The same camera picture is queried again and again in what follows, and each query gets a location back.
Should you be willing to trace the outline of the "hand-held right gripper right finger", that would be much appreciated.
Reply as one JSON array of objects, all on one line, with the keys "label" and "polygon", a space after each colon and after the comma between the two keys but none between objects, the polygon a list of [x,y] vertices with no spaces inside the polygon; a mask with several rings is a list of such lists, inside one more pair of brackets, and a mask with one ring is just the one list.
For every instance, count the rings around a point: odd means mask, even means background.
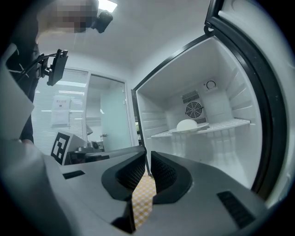
[{"label": "hand-held right gripper right finger", "polygon": [[138,236],[240,236],[265,215],[262,199],[220,169],[153,151],[157,193]]}]

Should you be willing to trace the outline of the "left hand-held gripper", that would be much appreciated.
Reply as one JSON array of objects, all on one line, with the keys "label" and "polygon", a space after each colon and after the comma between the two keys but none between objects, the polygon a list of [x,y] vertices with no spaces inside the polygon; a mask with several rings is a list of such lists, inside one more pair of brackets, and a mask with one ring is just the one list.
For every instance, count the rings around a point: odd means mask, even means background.
[{"label": "left hand-held gripper", "polygon": [[87,141],[84,141],[75,134],[58,131],[50,155],[60,165],[65,165],[67,153],[74,151],[87,153],[85,154],[85,161],[100,161],[129,153],[145,152],[145,148],[143,146],[134,146],[114,151],[92,153],[94,149],[88,145]]}]

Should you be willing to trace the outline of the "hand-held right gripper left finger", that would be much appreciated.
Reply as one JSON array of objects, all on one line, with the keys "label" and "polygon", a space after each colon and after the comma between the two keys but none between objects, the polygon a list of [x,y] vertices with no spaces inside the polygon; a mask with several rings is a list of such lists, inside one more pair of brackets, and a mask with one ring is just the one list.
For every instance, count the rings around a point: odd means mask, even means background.
[{"label": "hand-held right gripper left finger", "polygon": [[34,222],[44,233],[134,233],[132,194],[145,171],[145,153],[61,167],[37,155]]}]

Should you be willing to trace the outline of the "black mini fridge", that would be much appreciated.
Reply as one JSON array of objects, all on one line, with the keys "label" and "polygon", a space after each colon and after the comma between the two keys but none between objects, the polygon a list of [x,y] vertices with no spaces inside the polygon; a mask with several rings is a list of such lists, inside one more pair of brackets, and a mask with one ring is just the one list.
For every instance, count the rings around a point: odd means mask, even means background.
[{"label": "black mini fridge", "polygon": [[[295,54],[263,0],[205,0],[196,37],[138,71],[133,102],[147,153],[172,154],[225,172],[262,198],[283,200],[295,180]],[[217,88],[207,91],[206,82]],[[151,138],[191,119],[197,124],[250,120],[240,127]]]}]

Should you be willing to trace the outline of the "frosted glass door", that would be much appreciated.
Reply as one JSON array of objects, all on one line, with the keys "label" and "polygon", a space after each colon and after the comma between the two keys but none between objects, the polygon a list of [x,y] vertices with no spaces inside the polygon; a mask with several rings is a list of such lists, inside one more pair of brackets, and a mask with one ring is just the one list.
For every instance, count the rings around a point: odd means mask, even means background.
[{"label": "frosted glass door", "polygon": [[88,141],[103,151],[132,146],[125,83],[91,75],[86,100],[86,125],[92,130]]}]

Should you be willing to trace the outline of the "beige checked tablecloth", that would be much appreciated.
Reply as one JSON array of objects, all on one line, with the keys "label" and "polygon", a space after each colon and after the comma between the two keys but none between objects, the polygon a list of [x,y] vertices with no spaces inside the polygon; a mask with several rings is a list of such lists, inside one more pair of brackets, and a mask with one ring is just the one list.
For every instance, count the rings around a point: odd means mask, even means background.
[{"label": "beige checked tablecloth", "polygon": [[156,195],[154,179],[145,172],[132,194],[132,209],[136,230],[147,220]]}]

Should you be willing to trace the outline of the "large white paper notice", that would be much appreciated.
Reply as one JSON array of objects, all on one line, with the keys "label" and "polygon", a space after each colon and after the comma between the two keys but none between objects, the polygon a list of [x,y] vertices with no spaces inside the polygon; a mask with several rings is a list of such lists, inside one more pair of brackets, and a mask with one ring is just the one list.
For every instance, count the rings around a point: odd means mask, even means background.
[{"label": "large white paper notice", "polygon": [[53,110],[51,115],[52,125],[69,125],[68,110]]}]

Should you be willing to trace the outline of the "white plate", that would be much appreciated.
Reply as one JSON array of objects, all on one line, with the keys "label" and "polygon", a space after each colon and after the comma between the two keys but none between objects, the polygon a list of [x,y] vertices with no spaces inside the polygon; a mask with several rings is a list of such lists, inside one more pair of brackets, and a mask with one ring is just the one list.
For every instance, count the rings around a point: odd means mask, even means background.
[{"label": "white plate", "polygon": [[207,128],[207,127],[209,127],[209,123],[201,123],[201,124],[198,124],[198,127],[196,127],[196,128],[186,129],[186,130],[171,129],[171,130],[169,130],[169,132],[171,132],[172,134],[195,132],[195,131],[199,131],[199,130],[201,130],[203,128]]}]

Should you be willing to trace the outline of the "small white paper sign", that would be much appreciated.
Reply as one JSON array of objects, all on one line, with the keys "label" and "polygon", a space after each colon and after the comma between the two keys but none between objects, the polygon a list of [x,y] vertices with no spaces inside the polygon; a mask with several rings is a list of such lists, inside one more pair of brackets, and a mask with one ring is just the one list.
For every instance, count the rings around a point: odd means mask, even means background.
[{"label": "small white paper sign", "polygon": [[52,110],[69,110],[71,104],[70,97],[54,96]]}]

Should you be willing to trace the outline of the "striped glass partition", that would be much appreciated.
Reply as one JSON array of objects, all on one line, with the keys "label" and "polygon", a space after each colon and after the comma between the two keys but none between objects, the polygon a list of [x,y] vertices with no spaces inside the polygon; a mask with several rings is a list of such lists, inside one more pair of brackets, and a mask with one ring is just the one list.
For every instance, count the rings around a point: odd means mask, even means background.
[{"label": "striped glass partition", "polygon": [[[51,153],[58,131],[84,138],[83,118],[87,71],[65,69],[63,77],[54,86],[47,85],[47,79],[39,80],[35,90],[34,110],[31,114],[34,143],[44,154]],[[53,97],[70,97],[69,125],[52,125]]]}]

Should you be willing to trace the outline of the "round fan grille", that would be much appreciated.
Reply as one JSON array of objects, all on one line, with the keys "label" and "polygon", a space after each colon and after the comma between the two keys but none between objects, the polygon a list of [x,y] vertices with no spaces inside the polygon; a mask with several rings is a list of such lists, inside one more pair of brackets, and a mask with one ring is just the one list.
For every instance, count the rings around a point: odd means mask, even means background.
[{"label": "round fan grille", "polygon": [[185,114],[191,119],[204,117],[204,106],[197,101],[192,101],[186,105]]}]

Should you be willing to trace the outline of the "black chest-mounted device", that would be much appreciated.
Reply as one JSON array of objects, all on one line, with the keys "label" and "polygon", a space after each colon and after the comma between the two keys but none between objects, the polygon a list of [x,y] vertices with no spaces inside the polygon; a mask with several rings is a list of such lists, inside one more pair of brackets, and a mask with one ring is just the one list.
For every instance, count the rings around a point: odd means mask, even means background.
[{"label": "black chest-mounted device", "polygon": [[47,85],[54,86],[63,77],[68,59],[68,50],[58,49],[51,55],[41,54],[38,57],[36,75],[38,78],[48,76]]}]

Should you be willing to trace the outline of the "person's black shirt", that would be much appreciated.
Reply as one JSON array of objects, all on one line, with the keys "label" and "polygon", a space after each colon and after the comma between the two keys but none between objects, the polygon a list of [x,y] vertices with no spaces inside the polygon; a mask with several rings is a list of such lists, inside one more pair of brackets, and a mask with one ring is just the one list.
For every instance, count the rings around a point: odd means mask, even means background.
[{"label": "person's black shirt", "polygon": [[37,34],[36,19],[20,23],[10,39],[10,44],[16,46],[16,49],[6,62],[11,75],[31,102],[34,101],[35,89],[39,81],[36,76],[36,67],[33,67],[22,80],[19,80],[19,77],[20,73],[40,55],[39,46],[36,43]]}]

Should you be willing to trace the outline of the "ceiling light panel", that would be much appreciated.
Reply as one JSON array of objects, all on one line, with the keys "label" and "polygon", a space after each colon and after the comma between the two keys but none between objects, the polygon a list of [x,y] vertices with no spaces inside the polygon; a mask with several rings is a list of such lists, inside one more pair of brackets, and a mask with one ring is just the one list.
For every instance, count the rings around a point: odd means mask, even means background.
[{"label": "ceiling light panel", "polygon": [[108,11],[110,13],[113,13],[118,6],[117,3],[112,2],[110,0],[98,0],[98,2],[99,2],[99,9],[103,11]]}]

